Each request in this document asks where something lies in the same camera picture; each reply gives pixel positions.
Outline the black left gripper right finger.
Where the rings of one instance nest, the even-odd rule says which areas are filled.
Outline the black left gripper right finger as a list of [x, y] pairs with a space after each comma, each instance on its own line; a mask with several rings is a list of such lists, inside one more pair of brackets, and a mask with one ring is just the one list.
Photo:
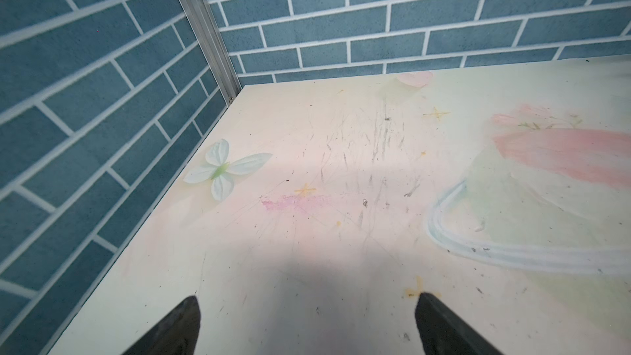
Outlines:
[[419, 295], [415, 321], [425, 354], [501, 355], [496, 347], [434, 294], [423, 292]]

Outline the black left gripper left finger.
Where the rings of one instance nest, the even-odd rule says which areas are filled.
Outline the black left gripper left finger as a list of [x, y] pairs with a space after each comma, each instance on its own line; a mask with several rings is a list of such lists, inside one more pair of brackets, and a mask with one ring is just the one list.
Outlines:
[[199, 337], [200, 320], [197, 297], [186, 297], [123, 354], [193, 354]]

